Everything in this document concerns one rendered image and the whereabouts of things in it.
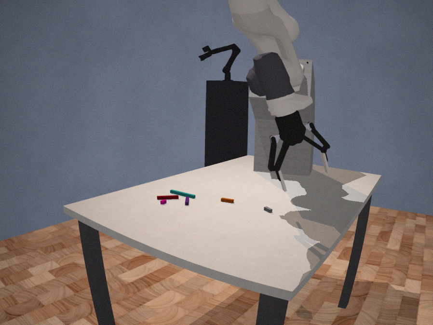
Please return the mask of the turquoise rod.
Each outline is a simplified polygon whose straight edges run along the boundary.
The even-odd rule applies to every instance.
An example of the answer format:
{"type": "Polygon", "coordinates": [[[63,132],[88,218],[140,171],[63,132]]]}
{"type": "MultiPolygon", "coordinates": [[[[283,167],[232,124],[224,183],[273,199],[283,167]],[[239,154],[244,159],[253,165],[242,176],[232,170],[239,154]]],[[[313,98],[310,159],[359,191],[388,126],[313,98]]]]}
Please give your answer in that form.
{"type": "Polygon", "coordinates": [[[193,194],[189,194],[189,193],[185,193],[185,192],[180,192],[177,190],[170,190],[170,193],[172,194],[176,194],[176,195],[181,195],[181,196],[185,196],[185,197],[189,197],[189,198],[195,198],[195,195],[193,194]]]}

